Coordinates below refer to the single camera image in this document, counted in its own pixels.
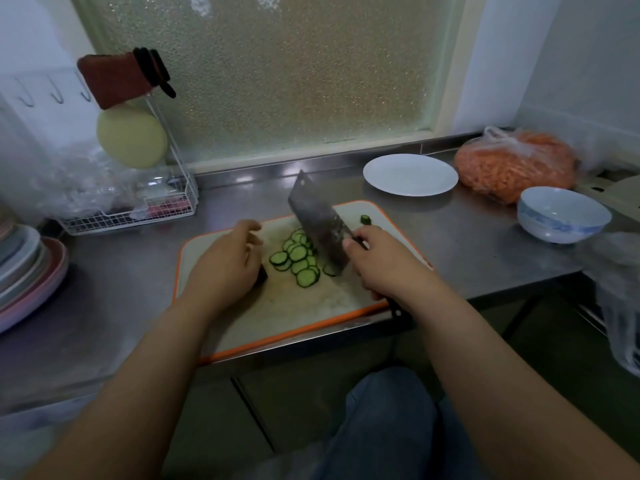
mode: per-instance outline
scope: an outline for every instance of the cleaver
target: cleaver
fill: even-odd
[[[296,183],[289,194],[289,206],[296,215],[302,229],[311,238],[320,254],[332,265],[336,274],[340,275],[349,263],[349,257],[342,249],[342,241],[350,237],[363,249],[367,249],[364,241],[354,236],[334,208],[329,205],[318,192],[316,185],[308,175],[300,170]],[[397,302],[387,298],[391,312],[395,317],[411,319]]]

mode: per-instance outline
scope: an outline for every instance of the oven mitt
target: oven mitt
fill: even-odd
[[[160,88],[176,96],[157,50],[135,48],[123,55],[85,55],[77,61],[89,90],[101,109],[108,109]]]
[[[101,112],[95,132],[108,156],[130,168],[149,168],[167,150],[166,132],[160,122],[126,104]]]

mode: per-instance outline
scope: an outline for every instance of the textured glass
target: textured glass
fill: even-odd
[[[101,53],[160,51],[188,161],[428,129],[458,23],[455,0],[74,1]]]

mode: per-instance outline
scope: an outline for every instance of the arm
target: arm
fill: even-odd
[[[372,291],[411,311],[480,459],[503,479],[636,479],[638,465],[558,394],[484,318],[379,228],[344,247]]]
[[[209,324],[258,275],[258,229],[240,221],[204,252],[181,297],[27,480],[159,477]]]

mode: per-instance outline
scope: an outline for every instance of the orange cutting board rim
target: orange cutting board rim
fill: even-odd
[[[428,266],[430,266],[431,268],[433,268],[433,266],[431,266],[431,263],[429,263],[429,261],[427,260],[426,257],[424,257],[422,255],[422,253],[420,252],[420,250],[418,248],[415,247],[414,243],[411,242],[411,240],[407,239],[407,236],[404,235],[404,233],[402,233],[402,231],[400,229],[398,229],[398,227],[394,224],[394,222],[389,219],[389,216],[385,213],[384,210],[380,209],[379,206],[377,206],[377,204],[373,203],[372,201],[369,200],[352,200],[350,202],[344,202],[344,203],[339,203],[337,205],[334,205],[333,207],[341,207],[343,205],[347,205],[350,203],[356,203],[356,202],[364,202],[364,203],[368,203],[373,205],[373,207],[375,207],[376,209],[378,209],[378,211],[380,212],[380,214],[382,214],[389,222],[389,224],[391,224],[396,231],[398,231],[398,233],[404,237],[404,239],[411,244],[412,248],[418,253],[420,254],[420,256],[422,256],[422,259],[425,260],[425,262],[427,262]],[[289,217],[294,217],[293,214],[290,214],[288,216],[282,216],[282,217],[275,217],[273,219],[267,219],[264,222],[271,222],[271,221],[277,221],[278,219],[287,219]],[[214,232],[206,232],[204,234],[199,234],[196,235],[194,237],[192,237],[191,239],[189,239],[188,241],[186,241],[182,247],[180,248],[180,252],[178,254],[178,265],[175,271],[175,283],[173,285],[173,300],[175,301],[178,295],[178,280],[180,278],[180,265],[182,263],[182,251],[184,250],[185,246],[190,243],[191,241],[193,241],[194,239],[197,239],[199,237],[202,237],[204,235],[210,235],[210,234],[217,234],[220,232],[226,232],[226,231],[230,231],[233,228],[228,228],[228,229],[222,229],[222,230],[217,230]],[[382,300],[380,303],[376,303],[375,305],[371,305],[371,306],[366,306],[364,308],[360,308],[358,310],[352,311],[352,312],[348,312],[342,315],[337,315],[335,317],[332,318],[328,318],[326,320],[321,320],[319,322],[315,322],[315,323],[311,323],[309,325],[304,325],[302,327],[299,328],[295,328],[293,330],[289,330],[283,333],[279,333],[277,335],[272,335],[270,337],[265,337],[264,339],[260,339],[260,340],[254,340],[253,342],[250,342],[248,344],[244,344],[241,346],[237,346],[234,347],[232,349],[228,349],[228,350],[224,350],[222,352],[217,352],[215,354],[212,355],[208,355],[208,356],[204,356],[201,357],[200,360],[198,361],[199,365],[207,365],[210,364],[212,362],[216,362],[225,358],[229,358],[231,356],[234,355],[238,355],[241,354],[243,352],[247,352],[247,351],[251,351],[254,349],[258,349],[260,347],[264,347],[267,345],[271,345],[274,344],[276,342],[279,342],[281,340],[286,340],[286,339],[291,339],[293,337],[297,337],[298,335],[302,335],[304,333],[308,333],[310,331],[316,331],[316,330],[320,330],[322,328],[331,326],[331,325],[336,325],[338,323],[342,323],[342,322],[346,322],[347,320],[352,320],[354,318],[359,318],[359,317],[363,317],[369,314],[372,314],[374,312],[380,312],[386,308],[388,308],[388,302],[387,300]]]

